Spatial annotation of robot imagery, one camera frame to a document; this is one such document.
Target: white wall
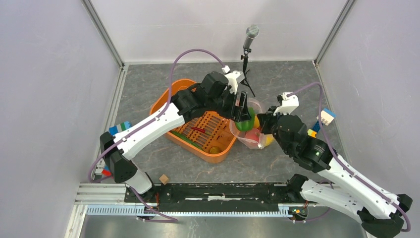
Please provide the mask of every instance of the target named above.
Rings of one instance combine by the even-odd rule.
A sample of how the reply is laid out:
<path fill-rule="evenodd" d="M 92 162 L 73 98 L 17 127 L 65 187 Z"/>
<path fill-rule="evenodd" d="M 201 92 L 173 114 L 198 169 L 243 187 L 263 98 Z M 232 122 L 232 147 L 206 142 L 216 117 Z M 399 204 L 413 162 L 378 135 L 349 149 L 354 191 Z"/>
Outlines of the white wall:
<path fill-rule="evenodd" d="M 1 1 L 0 35 L 0 237 L 63 237 L 118 67 L 78 0 Z"/>
<path fill-rule="evenodd" d="M 251 60 L 313 60 L 345 0 L 92 0 L 125 62 L 173 62 L 203 48 L 239 61 L 245 32 L 260 27 Z M 211 61 L 203 53 L 183 61 Z"/>
<path fill-rule="evenodd" d="M 420 2 L 360 0 L 320 63 L 344 148 L 374 182 L 414 199 L 420 228 Z"/>

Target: microphone head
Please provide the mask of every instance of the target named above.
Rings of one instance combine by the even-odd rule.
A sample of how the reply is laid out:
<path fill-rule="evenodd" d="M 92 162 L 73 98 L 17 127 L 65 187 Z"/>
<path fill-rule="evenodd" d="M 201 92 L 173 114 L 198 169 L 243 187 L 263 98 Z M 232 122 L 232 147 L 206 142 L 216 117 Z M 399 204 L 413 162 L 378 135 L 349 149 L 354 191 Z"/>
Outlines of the microphone head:
<path fill-rule="evenodd" d="M 258 36 L 260 29 L 257 25 L 251 25 L 247 28 L 247 37 L 253 39 Z"/>

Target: microphone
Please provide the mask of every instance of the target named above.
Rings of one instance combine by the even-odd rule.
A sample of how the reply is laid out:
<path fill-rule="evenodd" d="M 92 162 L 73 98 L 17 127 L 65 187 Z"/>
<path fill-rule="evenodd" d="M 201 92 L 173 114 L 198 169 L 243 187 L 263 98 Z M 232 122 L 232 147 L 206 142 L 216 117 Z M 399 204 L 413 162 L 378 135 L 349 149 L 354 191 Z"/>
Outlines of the microphone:
<path fill-rule="evenodd" d="M 249 51 L 252 41 L 258 36 L 260 29 L 257 25 L 251 25 L 247 28 L 247 37 L 244 42 L 244 50 Z"/>

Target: orange plastic crate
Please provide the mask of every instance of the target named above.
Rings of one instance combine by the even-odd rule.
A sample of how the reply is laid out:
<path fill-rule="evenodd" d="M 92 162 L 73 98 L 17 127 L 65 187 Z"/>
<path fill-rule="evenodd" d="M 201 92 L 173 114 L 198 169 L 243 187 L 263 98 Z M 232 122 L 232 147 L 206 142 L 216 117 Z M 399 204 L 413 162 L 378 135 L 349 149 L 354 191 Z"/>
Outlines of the orange plastic crate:
<path fill-rule="evenodd" d="M 189 86 L 195 84 L 190 79 L 180 79 L 172 84 L 172 96 L 179 90 L 187 89 Z M 161 108 L 168 99 L 168 90 L 159 98 L 159 100 L 152 106 L 150 114 L 153 114 Z M 210 135 L 191 129 L 192 127 L 205 129 Z M 222 162 L 236 140 L 229 129 L 229 120 L 225 119 L 216 112 L 205 112 L 200 118 L 195 118 L 192 121 L 177 127 L 175 131 L 186 135 L 190 140 L 194 141 L 203 150 L 189 144 L 178 136 L 167 132 L 165 136 L 191 153 L 197 155 L 209 163 Z M 218 154 L 210 154 L 210 148 L 217 146 L 222 152 Z"/>

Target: transparent plastic bowl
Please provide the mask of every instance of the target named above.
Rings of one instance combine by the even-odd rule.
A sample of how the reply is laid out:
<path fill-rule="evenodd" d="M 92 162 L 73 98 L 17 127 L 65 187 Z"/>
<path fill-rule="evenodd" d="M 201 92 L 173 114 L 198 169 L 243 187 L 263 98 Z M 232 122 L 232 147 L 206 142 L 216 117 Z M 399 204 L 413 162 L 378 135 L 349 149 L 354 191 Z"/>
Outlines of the transparent plastic bowl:
<path fill-rule="evenodd" d="M 258 102 L 253 98 L 248 98 L 248 107 L 253 108 L 255 114 L 262 113 L 266 111 L 266 108 L 262 105 L 262 103 Z M 255 141 L 252 139 L 245 138 L 246 131 L 239 131 L 236 128 L 235 122 L 230 121 L 229 123 L 230 132 L 242 143 L 244 143 L 250 149 L 263 149 L 265 146 L 265 142 L 267 136 L 260 133 L 259 141 Z"/>

